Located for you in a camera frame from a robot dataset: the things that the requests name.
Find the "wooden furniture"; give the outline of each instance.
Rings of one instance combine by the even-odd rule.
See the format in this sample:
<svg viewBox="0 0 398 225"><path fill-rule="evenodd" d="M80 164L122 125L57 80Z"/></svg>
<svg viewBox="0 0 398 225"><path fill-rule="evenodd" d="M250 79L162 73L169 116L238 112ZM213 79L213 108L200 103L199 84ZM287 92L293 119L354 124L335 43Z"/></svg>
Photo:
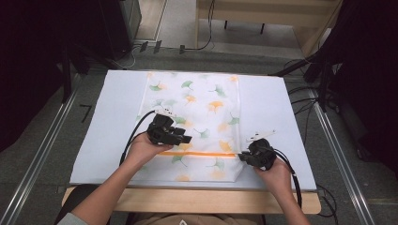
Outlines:
<svg viewBox="0 0 398 225"><path fill-rule="evenodd" d="M207 19L212 0L196 0L199 19ZM310 55L337 18L343 0L216 0L213 20L291 25L304 56Z"/></svg>
<svg viewBox="0 0 398 225"><path fill-rule="evenodd" d="M62 204L73 191L67 189ZM317 193L304 192L305 214L321 211ZM141 213L281 214L271 193L260 190L126 188L115 211Z"/></svg>

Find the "hand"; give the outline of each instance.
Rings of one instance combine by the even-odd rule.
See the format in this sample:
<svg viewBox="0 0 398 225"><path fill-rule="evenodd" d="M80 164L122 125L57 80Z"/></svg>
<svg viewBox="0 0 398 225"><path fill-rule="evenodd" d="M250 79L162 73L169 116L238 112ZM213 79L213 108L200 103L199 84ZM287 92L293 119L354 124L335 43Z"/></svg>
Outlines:
<svg viewBox="0 0 398 225"><path fill-rule="evenodd" d="M266 183L268 190L275 198L293 193L289 167L279 158L275 159L274 164L268 171L262 171L255 167L254 170Z"/></svg>
<svg viewBox="0 0 398 225"><path fill-rule="evenodd" d="M128 161L127 163L137 163L142 167L158 153L170 150L172 147L169 144L153 144L145 132L139 134L131 143L125 161Z"/></svg>

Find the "table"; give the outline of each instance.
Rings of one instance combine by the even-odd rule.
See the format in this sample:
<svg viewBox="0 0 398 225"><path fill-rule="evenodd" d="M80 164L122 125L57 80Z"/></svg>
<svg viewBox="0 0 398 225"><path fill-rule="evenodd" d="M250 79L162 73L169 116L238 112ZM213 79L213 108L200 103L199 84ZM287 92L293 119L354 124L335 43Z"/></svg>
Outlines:
<svg viewBox="0 0 398 225"><path fill-rule="evenodd" d="M71 184L100 184L116 169L122 149L124 149L122 145L130 136L135 122L134 115L138 113L146 74L146 71L108 71L96 112L74 164L70 178ZM241 147L247 147L244 140L259 128L256 125L262 124L261 128L265 130L275 128L278 135L269 136L268 140L274 147L284 149L283 152L291 158L291 164L298 174L301 189L304 192L304 212L318 213L320 203L315 192L314 176L299 136L283 79L249 75L238 75L238 77L242 109L240 133L243 142L241 142ZM109 111L123 113L114 114L112 117L109 116ZM117 132L110 130L112 128L117 128ZM104 129L107 129L111 137L99 132ZM112 147L102 142L106 138L109 138L107 142L111 143ZM234 183L132 180L130 187L125 190L115 210L204 213L212 208L210 205L214 204L214 207L218 205L220 213L282 212L249 166L243 170Z"/></svg>
<svg viewBox="0 0 398 225"><path fill-rule="evenodd" d="M196 0L195 44L199 19L207 19L212 0ZM216 0L213 20L291 25L305 57L334 25L343 0Z"/></svg>

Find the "person's right hand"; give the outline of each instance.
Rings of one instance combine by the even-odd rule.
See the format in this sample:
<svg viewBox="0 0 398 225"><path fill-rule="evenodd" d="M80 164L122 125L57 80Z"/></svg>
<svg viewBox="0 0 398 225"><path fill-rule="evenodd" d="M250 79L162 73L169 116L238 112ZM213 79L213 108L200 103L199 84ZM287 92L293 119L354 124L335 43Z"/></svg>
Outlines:
<svg viewBox="0 0 398 225"><path fill-rule="evenodd" d="M292 193L291 173L289 167L279 158L276 158L271 169L262 171L253 167L257 175L266 183L268 190L277 198Z"/></svg>

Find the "orange stripe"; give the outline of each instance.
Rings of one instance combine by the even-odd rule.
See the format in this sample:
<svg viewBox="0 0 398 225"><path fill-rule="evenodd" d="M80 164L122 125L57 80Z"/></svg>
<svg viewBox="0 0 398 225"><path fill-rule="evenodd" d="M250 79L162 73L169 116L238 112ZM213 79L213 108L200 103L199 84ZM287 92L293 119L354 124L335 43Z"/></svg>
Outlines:
<svg viewBox="0 0 398 225"><path fill-rule="evenodd" d="M200 157L234 157L233 153L204 153L204 152L161 152L162 156L200 156Z"/></svg>

